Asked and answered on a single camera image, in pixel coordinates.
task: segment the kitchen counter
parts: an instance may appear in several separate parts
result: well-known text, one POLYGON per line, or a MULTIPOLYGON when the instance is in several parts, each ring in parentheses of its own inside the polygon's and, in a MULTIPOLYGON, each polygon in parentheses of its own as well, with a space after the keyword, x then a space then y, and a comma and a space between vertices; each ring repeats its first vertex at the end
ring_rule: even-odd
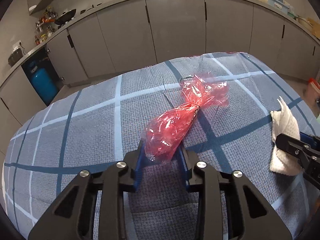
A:
MULTIPOLYGON (((6 75, 2 78, 2 80, 0 81, 0 87, 1 85, 5 82, 5 80, 15 71, 16 68, 18 68, 21 64, 23 64, 31 55, 33 55, 34 53, 36 53, 37 51, 39 51, 42 47, 44 47, 47 42, 49 42, 52 38, 54 38, 55 36, 57 36, 59 33, 61 33, 63 30, 65 30, 66 28, 70 27, 71 25, 75 24, 76 22, 88 17, 91 14, 94 14, 106 7, 109 7, 111 5, 115 5, 117 3, 121 3, 127 0, 112 0, 110 2, 107 2, 105 4, 101 4, 95 8, 90 9, 89 11, 84 12, 83 14, 77 16, 76 18, 74 18, 73 20, 71 20, 70 22, 68 22, 67 24, 65 24, 63 27, 61 27, 59 30, 57 30, 50 38, 48 38, 46 41, 42 42, 40 45, 36 46, 35 48, 33 48, 31 51, 29 51, 26 55, 24 55, 7 73, 6 75)), ((284 17, 285 19, 289 20, 290 22, 294 23, 295 25, 297 25, 299 28, 301 28, 303 31, 305 31, 308 35, 310 35, 310 37, 319 44, 320 46, 320 41, 314 36, 312 35, 304 26, 302 26, 298 21, 294 20, 293 18, 291 18, 290 16, 284 14, 283 12, 281 12, 280 10, 271 7, 270 5, 260 2, 259 0, 245 0, 247 2, 251 2, 257 5, 260 5, 268 10, 271 10, 275 13, 277 13, 278 15, 284 17)))

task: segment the red plastic bag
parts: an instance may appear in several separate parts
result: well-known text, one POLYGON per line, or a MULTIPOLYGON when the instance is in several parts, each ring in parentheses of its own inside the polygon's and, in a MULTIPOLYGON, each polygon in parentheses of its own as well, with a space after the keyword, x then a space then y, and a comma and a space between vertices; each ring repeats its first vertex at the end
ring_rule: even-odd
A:
POLYGON ((150 160, 171 160, 200 107, 229 105, 227 83, 215 80, 211 73, 201 73, 180 81, 185 103, 153 119, 145 129, 145 152, 150 160))

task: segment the frying pan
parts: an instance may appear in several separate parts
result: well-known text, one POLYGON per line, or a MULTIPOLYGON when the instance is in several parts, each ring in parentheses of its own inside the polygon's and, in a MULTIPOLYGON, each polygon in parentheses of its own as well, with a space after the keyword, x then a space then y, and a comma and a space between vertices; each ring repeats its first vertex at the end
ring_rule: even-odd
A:
POLYGON ((76 9, 68 11, 65 14, 62 14, 58 19, 56 19, 54 23, 56 25, 63 25, 66 22, 70 21, 72 17, 75 16, 75 14, 76 14, 76 9))

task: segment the cabinet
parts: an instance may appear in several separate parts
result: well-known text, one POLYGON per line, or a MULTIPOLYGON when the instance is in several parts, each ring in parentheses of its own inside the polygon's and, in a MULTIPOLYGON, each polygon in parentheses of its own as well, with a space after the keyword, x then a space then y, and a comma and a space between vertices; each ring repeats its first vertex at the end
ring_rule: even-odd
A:
POLYGON ((49 59, 64 84, 88 79, 68 35, 67 30, 63 30, 46 44, 49 59))
POLYGON ((275 71, 280 74, 308 80, 316 78, 319 67, 314 50, 318 44, 295 24, 284 21, 284 36, 275 71))
POLYGON ((21 127, 21 124, 13 117, 2 100, 0 100, 0 122, 0 151, 6 155, 10 139, 21 127))
POLYGON ((271 69, 276 68, 284 19, 275 12, 253 5, 253 22, 249 54, 271 69))
POLYGON ((253 4, 243 0, 204 0, 206 53, 249 52, 253 4))
POLYGON ((46 108, 21 66, 2 84, 0 97, 20 124, 24 124, 34 114, 46 108))
POLYGON ((205 53, 204 0, 146 0, 157 61, 205 53))
POLYGON ((116 72, 95 13, 71 25, 68 32, 89 78, 116 72))
POLYGON ((145 0, 129 0, 97 12, 116 72, 156 64, 145 0))

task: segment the bottle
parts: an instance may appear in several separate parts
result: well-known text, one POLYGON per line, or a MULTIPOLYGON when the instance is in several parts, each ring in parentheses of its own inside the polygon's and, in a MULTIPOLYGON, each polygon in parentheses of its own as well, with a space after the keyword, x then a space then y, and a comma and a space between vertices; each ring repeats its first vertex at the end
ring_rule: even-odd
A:
POLYGON ((36 44, 39 45, 39 44, 40 44, 40 41, 39 41, 37 35, 35 35, 35 38, 36 38, 36 44))

